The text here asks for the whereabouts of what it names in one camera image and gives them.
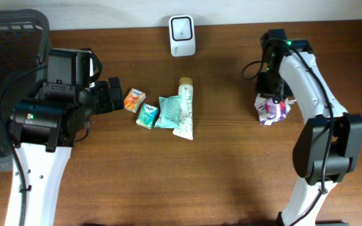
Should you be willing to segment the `red purple tissue pack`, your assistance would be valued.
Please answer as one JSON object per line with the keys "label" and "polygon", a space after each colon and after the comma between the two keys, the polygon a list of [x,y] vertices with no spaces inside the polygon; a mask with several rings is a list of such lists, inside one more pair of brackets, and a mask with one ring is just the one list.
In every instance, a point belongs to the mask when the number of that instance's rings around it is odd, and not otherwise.
{"label": "red purple tissue pack", "polygon": [[285,120],[291,110],[291,105],[294,103],[296,103],[295,99],[285,99],[275,104],[272,98],[263,98],[258,94],[255,99],[255,108],[258,111],[260,124],[270,126],[276,122]]}

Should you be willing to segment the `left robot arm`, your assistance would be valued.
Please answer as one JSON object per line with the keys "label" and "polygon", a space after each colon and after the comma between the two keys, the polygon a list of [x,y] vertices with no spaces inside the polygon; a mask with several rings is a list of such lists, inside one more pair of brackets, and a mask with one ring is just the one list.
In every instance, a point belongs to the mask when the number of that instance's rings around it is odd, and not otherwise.
{"label": "left robot arm", "polygon": [[54,48],[44,69],[5,123],[14,161],[5,225],[53,225],[77,133],[90,130],[91,116],[124,109],[120,80],[99,80],[91,49]]}

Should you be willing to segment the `teal wet wipes pack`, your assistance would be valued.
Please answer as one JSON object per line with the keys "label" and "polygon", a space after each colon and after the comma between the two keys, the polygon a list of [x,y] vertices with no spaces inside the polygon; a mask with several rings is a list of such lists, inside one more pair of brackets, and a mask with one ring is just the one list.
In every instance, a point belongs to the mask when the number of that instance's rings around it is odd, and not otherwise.
{"label": "teal wet wipes pack", "polygon": [[154,127],[175,129],[179,126],[181,95],[159,97],[160,115]]}

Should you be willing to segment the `dark grey plastic basket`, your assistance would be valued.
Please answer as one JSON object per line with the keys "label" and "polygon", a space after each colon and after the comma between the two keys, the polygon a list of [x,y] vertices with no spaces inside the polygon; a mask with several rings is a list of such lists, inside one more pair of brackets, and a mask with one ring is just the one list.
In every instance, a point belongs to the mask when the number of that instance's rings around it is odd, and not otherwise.
{"label": "dark grey plastic basket", "polygon": [[51,47],[49,34],[48,19],[40,11],[0,11],[0,172],[13,167],[4,123],[13,107],[46,77],[46,70],[25,77],[22,74],[46,65]]}

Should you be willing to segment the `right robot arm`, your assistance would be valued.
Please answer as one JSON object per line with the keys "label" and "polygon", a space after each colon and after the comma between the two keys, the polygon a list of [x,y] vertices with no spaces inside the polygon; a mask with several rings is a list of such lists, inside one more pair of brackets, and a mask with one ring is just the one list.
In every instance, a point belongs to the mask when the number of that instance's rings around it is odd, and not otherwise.
{"label": "right robot arm", "polygon": [[304,128],[293,148],[297,180],[276,225],[315,225],[329,192],[354,171],[362,143],[362,116],[349,114],[323,79],[307,40],[283,29],[261,37],[262,62],[255,90],[276,104],[295,97]]}

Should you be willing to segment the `small teal tissue pack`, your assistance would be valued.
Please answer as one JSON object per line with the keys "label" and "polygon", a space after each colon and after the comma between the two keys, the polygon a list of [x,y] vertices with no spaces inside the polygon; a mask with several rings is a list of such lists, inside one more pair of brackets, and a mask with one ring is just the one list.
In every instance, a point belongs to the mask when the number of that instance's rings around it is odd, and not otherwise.
{"label": "small teal tissue pack", "polygon": [[149,104],[143,104],[136,124],[147,129],[151,129],[155,123],[156,115],[158,114],[158,108]]}

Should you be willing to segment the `white floral cream tube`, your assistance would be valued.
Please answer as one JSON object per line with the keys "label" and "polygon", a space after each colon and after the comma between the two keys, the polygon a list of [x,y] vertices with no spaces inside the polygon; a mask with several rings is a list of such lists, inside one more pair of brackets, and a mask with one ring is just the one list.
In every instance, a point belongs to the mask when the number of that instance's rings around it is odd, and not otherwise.
{"label": "white floral cream tube", "polygon": [[178,94],[182,97],[180,104],[179,125],[173,130],[173,134],[188,140],[193,140],[193,81],[189,77],[179,80]]}

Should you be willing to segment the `white barcode scanner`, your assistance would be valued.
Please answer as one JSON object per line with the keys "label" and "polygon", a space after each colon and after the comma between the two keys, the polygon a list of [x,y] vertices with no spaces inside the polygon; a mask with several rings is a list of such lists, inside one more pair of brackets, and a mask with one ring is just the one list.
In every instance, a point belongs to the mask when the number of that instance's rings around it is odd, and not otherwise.
{"label": "white barcode scanner", "polygon": [[194,20],[188,15],[172,16],[168,20],[170,50],[173,57],[187,57],[195,54]]}

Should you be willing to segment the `small orange tissue pack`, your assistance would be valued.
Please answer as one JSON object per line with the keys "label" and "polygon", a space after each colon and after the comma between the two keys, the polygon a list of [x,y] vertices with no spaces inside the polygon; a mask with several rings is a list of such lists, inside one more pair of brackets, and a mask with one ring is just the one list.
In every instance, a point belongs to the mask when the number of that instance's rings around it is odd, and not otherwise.
{"label": "small orange tissue pack", "polygon": [[138,89],[132,88],[124,99],[124,108],[136,113],[140,104],[146,98],[146,94]]}

